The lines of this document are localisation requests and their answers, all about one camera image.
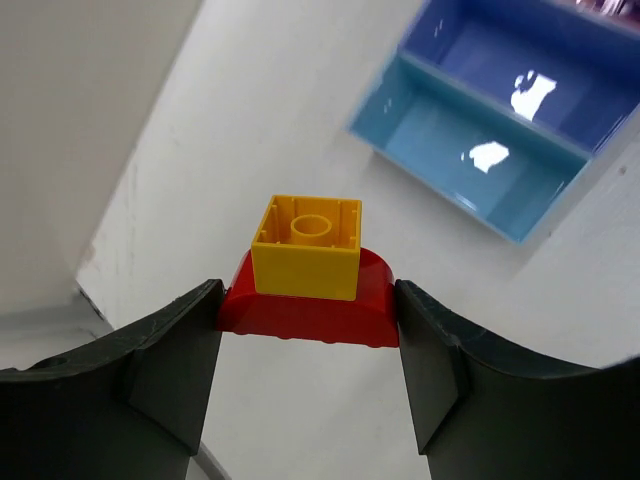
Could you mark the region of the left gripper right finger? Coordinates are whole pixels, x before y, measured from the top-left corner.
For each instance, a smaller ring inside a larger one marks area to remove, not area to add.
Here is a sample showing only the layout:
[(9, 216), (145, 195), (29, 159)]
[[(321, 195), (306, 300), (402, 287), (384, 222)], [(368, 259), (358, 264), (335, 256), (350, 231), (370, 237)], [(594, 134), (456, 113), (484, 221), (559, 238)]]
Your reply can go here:
[(395, 285), (419, 453), (434, 479), (635, 479), (639, 362), (591, 368), (511, 342)]

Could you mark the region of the red lego piece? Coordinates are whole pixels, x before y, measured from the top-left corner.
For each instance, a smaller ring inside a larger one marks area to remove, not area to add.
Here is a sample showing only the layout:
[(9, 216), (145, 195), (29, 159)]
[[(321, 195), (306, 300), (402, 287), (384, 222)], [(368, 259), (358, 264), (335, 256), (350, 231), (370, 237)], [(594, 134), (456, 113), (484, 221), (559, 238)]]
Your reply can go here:
[(376, 253), (363, 249), (353, 301), (260, 294), (254, 286), (251, 254), (246, 253), (215, 326), (218, 331), (239, 335), (397, 348), (393, 283), (389, 265)]

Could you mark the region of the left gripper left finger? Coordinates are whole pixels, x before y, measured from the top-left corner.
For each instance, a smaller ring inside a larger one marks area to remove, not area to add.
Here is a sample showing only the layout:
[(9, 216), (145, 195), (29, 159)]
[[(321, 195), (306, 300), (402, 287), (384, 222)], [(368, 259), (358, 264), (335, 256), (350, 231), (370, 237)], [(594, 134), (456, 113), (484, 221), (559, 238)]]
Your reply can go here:
[(200, 448), (224, 286), (1, 373), (5, 479), (182, 479)]

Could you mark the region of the yellow lego piece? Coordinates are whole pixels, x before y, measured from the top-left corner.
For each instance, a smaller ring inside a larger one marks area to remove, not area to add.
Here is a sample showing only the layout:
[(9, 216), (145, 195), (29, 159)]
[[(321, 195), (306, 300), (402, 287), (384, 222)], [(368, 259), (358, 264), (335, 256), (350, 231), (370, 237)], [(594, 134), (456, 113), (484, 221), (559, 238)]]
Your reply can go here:
[(272, 196), (251, 243), (256, 291), (353, 301), (361, 217), (355, 199)]

